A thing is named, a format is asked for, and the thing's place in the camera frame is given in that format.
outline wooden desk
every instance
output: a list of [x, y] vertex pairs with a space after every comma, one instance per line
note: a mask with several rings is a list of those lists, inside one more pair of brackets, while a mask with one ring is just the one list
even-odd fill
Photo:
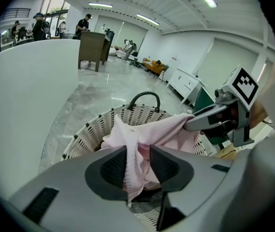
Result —
[[100, 60], [102, 64], [108, 58], [110, 38], [103, 33], [83, 31], [79, 46], [78, 68], [83, 60], [96, 62], [95, 71], [99, 71]]

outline ceiling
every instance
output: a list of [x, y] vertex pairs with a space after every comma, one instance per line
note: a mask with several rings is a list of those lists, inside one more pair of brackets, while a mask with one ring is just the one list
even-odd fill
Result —
[[[86, 9], [107, 9], [138, 20], [142, 14], [159, 23], [149, 23], [162, 32], [211, 30], [237, 34], [274, 49], [275, 41], [258, 0], [215, 0], [210, 8], [204, 0], [67, 0], [71, 5]], [[91, 7], [89, 2], [111, 4], [111, 9]]]

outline white cabinet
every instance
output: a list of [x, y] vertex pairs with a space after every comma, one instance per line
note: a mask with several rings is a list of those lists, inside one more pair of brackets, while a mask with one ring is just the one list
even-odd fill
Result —
[[202, 86], [202, 83], [200, 82], [199, 79], [197, 79], [193, 75], [185, 73], [184, 71], [182, 71], [180, 69], [176, 69], [174, 74], [172, 75], [168, 85], [171, 85], [179, 94], [181, 94], [181, 96], [184, 97], [184, 99], [181, 102], [181, 103], [184, 103], [185, 100], [189, 96], [191, 96], [190, 94], [198, 93], [198, 91], [200, 90], [200, 88]]

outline marble floor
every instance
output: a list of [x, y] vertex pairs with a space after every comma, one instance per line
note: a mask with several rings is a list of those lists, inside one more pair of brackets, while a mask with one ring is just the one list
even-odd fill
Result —
[[[170, 114], [186, 112], [188, 106], [180, 102], [182, 97], [171, 87], [166, 87], [153, 74], [129, 65], [117, 57], [109, 57], [99, 72], [94, 72], [95, 64], [82, 62], [78, 70], [78, 87], [60, 110], [46, 139], [40, 173], [61, 159], [65, 148], [87, 122], [112, 107], [129, 103], [133, 97], [144, 91], [157, 93], [161, 109]], [[141, 97], [137, 103], [156, 106], [154, 96]]]

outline laundry basket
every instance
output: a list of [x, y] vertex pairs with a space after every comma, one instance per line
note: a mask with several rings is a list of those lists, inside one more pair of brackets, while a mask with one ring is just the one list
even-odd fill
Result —
[[[135, 104], [137, 99], [143, 95], [155, 96], [157, 99], [157, 107]], [[61, 160], [79, 157], [88, 152], [99, 150], [103, 142], [103, 137], [109, 135], [114, 126], [116, 114], [120, 115], [124, 123], [131, 126], [159, 121], [171, 116], [166, 111], [160, 110], [160, 99], [156, 93], [140, 93], [135, 96], [130, 103], [109, 109], [85, 124], [85, 126], [74, 135], [74, 138], [65, 149]], [[194, 146], [194, 153], [207, 156], [200, 140], [198, 140]], [[132, 202], [130, 210], [150, 231], [156, 231], [161, 199], [162, 194], [158, 191], [152, 195], [150, 202]]]

